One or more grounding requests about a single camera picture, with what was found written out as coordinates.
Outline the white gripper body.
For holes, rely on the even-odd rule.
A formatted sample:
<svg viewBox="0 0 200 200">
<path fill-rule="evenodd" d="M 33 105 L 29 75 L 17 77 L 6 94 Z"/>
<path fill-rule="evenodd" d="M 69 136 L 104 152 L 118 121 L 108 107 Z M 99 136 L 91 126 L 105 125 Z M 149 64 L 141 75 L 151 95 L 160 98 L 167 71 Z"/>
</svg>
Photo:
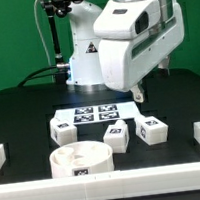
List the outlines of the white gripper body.
<svg viewBox="0 0 200 200">
<path fill-rule="evenodd" d="M 158 0 L 108 1 L 94 23 L 100 38 L 99 60 L 105 85 L 127 92 L 183 41 L 184 24 L 178 3 L 160 28 Z"/>
</svg>

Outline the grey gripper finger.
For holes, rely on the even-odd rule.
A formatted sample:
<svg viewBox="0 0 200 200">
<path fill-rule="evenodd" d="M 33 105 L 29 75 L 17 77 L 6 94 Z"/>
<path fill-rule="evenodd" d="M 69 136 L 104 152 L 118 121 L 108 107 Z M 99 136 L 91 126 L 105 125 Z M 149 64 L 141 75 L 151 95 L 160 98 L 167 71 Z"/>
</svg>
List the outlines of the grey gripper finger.
<svg viewBox="0 0 200 200">
<path fill-rule="evenodd" d="M 158 68 L 159 69 L 168 69 L 169 68 L 169 62 L 170 62 L 170 57 L 167 56 L 158 64 Z"/>
<path fill-rule="evenodd" d="M 144 101 L 144 93 L 143 93 L 143 89 L 139 86 L 136 85 L 131 89 L 131 92 L 133 94 L 133 99 L 135 102 L 143 102 Z"/>
</svg>

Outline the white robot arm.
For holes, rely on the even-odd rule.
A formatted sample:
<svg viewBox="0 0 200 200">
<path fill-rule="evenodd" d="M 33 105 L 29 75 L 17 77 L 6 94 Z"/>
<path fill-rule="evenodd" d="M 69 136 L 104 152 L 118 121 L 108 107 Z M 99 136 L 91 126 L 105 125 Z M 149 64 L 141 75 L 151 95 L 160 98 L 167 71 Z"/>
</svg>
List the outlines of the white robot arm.
<svg viewBox="0 0 200 200">
<path fill-rule="evenodd" d="M 67 84 L 83 91 L 108 87 L 131 91 L 142 102 L 141 80 L 154 68 L 167 70 L 183 41 L 176 0 L 62 0 L 70 3 L 73 55 Z"/>
</svg>

